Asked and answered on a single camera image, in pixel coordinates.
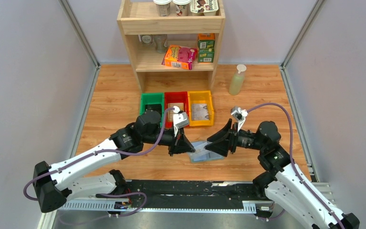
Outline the tan credit card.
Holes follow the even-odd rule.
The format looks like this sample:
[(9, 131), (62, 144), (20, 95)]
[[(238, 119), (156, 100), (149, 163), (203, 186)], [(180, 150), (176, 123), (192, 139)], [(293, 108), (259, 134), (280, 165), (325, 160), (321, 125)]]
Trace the tan credit card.
[(209, 153), (209, 151), (205, 149), (205, 145), (198, 145), (194, 149), (195, 149), (195, 152), (193, 153), (194, 157), (203, 156)]

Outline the grey-green card holder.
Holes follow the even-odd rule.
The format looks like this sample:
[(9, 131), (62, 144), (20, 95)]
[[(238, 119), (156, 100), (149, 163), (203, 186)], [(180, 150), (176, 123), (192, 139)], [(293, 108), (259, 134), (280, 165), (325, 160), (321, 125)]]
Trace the grey-green card holder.
[(192, 145), (195, 149), (194, 153), (187, 153), (187, 155), (190, 158), (191, 163), (200, 163), (200, 162), (206, 162), (206, 161), (214, 161), (214, 160), (222, 160), (224, 159), (223, 156), (206, 150), (205, 146), (209, 144), (208, 141), (197, 141), (192, 142)]

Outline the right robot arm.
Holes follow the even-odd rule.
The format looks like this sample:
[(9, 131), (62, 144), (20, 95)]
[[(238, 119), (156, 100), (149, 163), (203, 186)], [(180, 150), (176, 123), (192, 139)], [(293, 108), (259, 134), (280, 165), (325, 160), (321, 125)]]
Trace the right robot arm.
[(238, 130), (230, 119), (210, 136), (205, 149), (221, 156), (237, 147), (259, 151), (257, 159), (265, 172), (253, 179), (257, 199), (269, 199), (280, 205), (306, 229), (357, 229), (360, 221), (353, 213), (344, 213), (306, 178), (290, 155), (279, 144), (281, 135), (274, 122), (261, 122), (257, 131)]

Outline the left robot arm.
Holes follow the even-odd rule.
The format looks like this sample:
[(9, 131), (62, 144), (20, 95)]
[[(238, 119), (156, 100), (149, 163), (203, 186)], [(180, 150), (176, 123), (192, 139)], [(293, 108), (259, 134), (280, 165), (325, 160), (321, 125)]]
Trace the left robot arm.
[(88, 195), (124, 197), (127, 186), (118, 170), (97, 177), (85, 175), (129, 156), (145, 155), (156, 146), (166, 146), (171, 156), (193, 153), (194, 146), (184, 134), (184, 127), (188, 125), (187, 113), (177, 106), (167, 108), (163, 114), (147, 110), (135, 122), (80, 155), (51, 165), (45, 161), (36, 164), (33, 179), (29, 182), (36, 196), (28, 195), (28, 185), (23, 194), (37, 201), (42, 213), (52, 212), (69, 200)]

